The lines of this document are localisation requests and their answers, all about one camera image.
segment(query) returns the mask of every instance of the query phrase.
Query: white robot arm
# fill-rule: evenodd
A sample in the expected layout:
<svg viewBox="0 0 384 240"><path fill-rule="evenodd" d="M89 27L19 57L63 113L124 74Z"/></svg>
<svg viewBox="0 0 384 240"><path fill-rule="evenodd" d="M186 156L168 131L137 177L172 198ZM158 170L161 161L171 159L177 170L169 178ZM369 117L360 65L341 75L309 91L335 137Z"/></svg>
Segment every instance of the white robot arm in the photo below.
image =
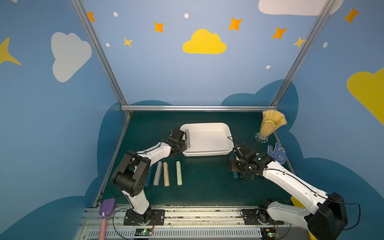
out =
<svg viewBox="0 0 384 240"><path fill-rule="evenodd" d="M153 147L141 152L126 152L115 170L111 181L127 196L137 222L146 224L151 217L151 205L143 190L149 167L165 157L185 151L185 139L185 132L175 128L168 139Z"/></svg>
<svg viewBox="0 0 384 240"><path fill-rule="evenodd" d="M328 194L295 176L273 157L256 154L245 143L233 150L236 159L230 160L230 171L253 173L265 177L299 200L305 208L265 201L257 209L261 224L271 220L289 222L309 230L319 240L335 240L348 223L343 198Z"/></svg>

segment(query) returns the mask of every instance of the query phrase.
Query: spatula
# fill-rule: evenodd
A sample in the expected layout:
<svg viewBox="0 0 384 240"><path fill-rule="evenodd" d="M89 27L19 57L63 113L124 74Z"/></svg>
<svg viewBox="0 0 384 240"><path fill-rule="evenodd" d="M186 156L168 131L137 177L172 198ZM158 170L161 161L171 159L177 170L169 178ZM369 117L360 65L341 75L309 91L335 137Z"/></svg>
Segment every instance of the spatula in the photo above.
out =
<svg viewBox="0 0 384 240"><path fill-rule="evenodd" d="M99 215L101 216L101 226L99 233L99 240L105 240L105 217L110 214L113 210L113 206L115 205L115 199L105 199L101 203L101 208L99 211Z"/></svg>

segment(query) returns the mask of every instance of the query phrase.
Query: painted wall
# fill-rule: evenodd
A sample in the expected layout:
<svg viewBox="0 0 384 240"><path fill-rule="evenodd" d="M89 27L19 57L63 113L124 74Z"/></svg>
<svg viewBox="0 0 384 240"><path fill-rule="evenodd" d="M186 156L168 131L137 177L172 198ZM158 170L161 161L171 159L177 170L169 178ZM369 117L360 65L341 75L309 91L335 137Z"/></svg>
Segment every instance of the painted wall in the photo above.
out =
<svg viewBox="0 0 384 240"><path fill-rule="evenodd" d="M384 214L383 9L382 1L345 0L278 105L288 121L278 135L297 175L361 204L360 224L340 239L366 238ZM347 212L352 226L358 208Z"/></svg>
<svg viewBox="0 0 384 240"><path fill-rule="evenodd" d="M126 116L69 0L1 1L0 29L0 239L72 239Z"/></svg>
<svg viewBox="0 0 384 240"><path fill-rule="evenodd" d="M83 2L128 104L269 105L325 0Z"/></svg>

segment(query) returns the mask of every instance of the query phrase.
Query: dark green mat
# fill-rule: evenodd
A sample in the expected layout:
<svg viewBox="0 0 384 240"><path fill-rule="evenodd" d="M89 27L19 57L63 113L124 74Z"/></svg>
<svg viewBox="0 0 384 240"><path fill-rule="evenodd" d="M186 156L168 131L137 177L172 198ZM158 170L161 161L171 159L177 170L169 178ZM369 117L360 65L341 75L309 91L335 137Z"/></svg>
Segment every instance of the dark green mat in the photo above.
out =
<svg viewBox="0 0 384 240"><path fill-rule="evenodd" d="M256 152L266 152L270 144L275 146L273 134L268 143L261 144L255 140L260 130L261 113L217 113L217 112L134 112L122 141L119 153L112 169L111 176L128 150L141 151L152 147L161 139L166 139L176 120L182 116L182 124L199 122L224 122L231 134L246 142ZM259 205L265 199L281 198L291 204L290 195L275 183L255 176L253 181L235 180L228 170L228 159L225 156L167 157L162 162L168 163L170 186L164 186L161 174L159 186L151 185L144 189L151 204L159 205ZM177 186L176 161L181 163L182 186ZM108 180L102 199L115 198L117 204L128 204L125 197L115 197L111 193ZM113 185L113 192L121 192Z"/></svg>

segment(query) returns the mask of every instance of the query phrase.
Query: yellow cloud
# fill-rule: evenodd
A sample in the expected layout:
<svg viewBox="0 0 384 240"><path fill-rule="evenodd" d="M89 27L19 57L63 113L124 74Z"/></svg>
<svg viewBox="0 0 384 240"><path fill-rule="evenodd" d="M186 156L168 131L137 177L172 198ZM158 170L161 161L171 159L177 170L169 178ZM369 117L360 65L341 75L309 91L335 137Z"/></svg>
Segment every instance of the yellow cloud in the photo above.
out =
<svg viewBox="0 0 384 240"><path fill-rule="evenodd" d="M347 82L347 88L382 124L384 124L384 68L375 74L358 72Z"/></svg>
<svg viewBox="0 0 384 240"><path fill-rule="evenodd" d="M193 33L191 40L183 45L186 53L205 53L219 54L223 53L227 46L221 42L219 35L210 33L206 29L199 29Z"/></svg>

